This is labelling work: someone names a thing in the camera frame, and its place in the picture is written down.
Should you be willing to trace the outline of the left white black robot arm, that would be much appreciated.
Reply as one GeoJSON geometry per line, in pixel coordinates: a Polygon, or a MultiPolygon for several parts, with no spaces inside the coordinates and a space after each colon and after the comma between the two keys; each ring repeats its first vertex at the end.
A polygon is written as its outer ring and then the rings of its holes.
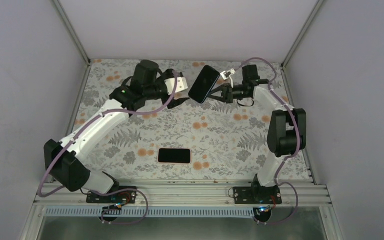
{"type": "Polygon", "coordinates": [[[162,102],[162,106],[146,112],[147,115],[171,109],[186,100],[174,96],[187,88],[182,72],[171,68],[162,71],[156,62],[141,60],[133,75],[123,80],[91,118],[61,140],[50,139],[44,144],[46,170],[37,194],[47,197],[62,188],[71,192],[86,189],[108,203],[115,201],[119,182],[105,172],[88,169],[82,161],[113,128],[133,115],[143,115],[139,109],[147,101],[162,102]]]}

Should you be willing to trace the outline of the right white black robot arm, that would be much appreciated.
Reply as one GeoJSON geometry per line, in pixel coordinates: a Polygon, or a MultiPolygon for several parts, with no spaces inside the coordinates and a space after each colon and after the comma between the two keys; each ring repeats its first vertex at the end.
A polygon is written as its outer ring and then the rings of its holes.
{"type": "Polygon", "coordinates": [[[280,203],[278,176],[286,160],[294,157],[306,146],[306,112],[280,98],[272,82],[262,79],[254,64],[242,67],[242,83],[222,84],[209,92],[208,97],[230,104],[234,100],[251,98],[271,111],[266,136],[269,153],[265,163],[255,174],[250,187],[234,187],[236,204],[280,203]]]}

